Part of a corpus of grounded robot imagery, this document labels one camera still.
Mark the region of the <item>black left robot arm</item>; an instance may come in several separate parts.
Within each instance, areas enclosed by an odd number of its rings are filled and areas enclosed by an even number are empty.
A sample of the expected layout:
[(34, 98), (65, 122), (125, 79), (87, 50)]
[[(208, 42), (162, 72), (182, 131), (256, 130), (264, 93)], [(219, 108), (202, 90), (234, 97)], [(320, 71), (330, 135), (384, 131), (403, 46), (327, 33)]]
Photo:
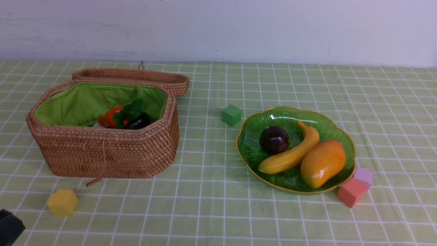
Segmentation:
[(11, 246), (26, 229), (23, 221), (12, 212), (0, 210), (0, 245)]

